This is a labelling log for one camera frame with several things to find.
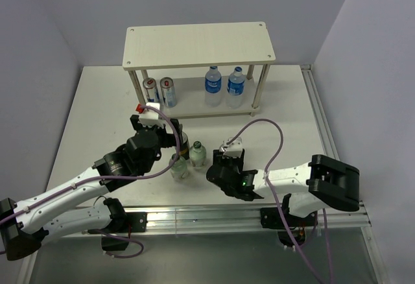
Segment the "Pocari Sweat bottle blue cap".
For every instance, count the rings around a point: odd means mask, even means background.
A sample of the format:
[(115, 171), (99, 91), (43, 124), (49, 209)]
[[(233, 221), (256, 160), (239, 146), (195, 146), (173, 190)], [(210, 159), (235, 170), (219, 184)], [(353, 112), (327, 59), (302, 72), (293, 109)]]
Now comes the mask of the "Pocari Sweat bottle blue cap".
[(242, 67), (235, 67), (228, 77), (226, 88), (226, 104), (229, 108), (236, 109), (242, 104), (244, 81), (245, 76)]

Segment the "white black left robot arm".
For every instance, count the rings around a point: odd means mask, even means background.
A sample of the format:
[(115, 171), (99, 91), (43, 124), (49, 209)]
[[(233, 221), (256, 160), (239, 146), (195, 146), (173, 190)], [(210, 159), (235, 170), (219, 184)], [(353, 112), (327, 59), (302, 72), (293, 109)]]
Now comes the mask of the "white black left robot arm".
[(1, 200), (1, 254), (17, 261), (66, 235), (82, 230), (109, 235), (125, 227), (127, 215), (116, 198), (105, 198), (86, 209), (78, 205), (164, 174), (170, 165), (157, 173), (152, 166), (161, 159), (162, 149), (179, 148), (182, 137), (182, 126), (175, 118), (163, 116), (152, 126), (145, 126), (139, 115), (132, 115), (130, 121), (135, 135), (78, 176), (26, 200)]

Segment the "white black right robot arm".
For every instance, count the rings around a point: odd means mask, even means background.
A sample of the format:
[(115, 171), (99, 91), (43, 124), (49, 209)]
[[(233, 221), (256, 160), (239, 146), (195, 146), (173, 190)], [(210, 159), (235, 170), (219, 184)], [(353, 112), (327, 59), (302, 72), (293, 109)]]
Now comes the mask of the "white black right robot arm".
[(358, 168), (322, 154), (309, 163), (273, 171), (243, 169), (244, 152), (238, 158), (213, 151), (206, 179), (229, 197), (251, 202), (276, 193), (283, 195), (282, 221), (293, 226), (320, 209), (359, 210)]

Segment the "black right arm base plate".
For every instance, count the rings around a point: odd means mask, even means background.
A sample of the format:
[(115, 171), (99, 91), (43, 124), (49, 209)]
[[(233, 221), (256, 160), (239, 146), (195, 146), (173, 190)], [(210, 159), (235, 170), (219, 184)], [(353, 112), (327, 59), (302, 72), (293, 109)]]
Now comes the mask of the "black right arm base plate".
[[(285, 226), (276, 207), (263, 207), (259, 210), (260, 212), (260, 223), (262, 228), (271, 230), (284, 230)], [(302, 227), (313, 227), (318, 223), (317, 214), (311, 213), (305, 218), (296, 217), (288, 214), (286, 211), (283, 212), (285, 220), (290, 229), (302, 228)]]

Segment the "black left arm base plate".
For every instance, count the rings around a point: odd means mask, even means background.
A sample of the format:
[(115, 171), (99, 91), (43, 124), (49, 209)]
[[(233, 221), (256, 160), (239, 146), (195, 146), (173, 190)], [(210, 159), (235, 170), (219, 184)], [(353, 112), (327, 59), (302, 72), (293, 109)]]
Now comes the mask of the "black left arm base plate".
[[(147, 227), (147, 213), (132, 212), (126, 214), (126, 220), (115, 233), (125, 234), (129, 239), (133, 233), (143, 233)], [(107, 252), (123, 252), (127, 249), (128, 242), (116, 240), (107, 236), (101, 237), (101, 248)]]

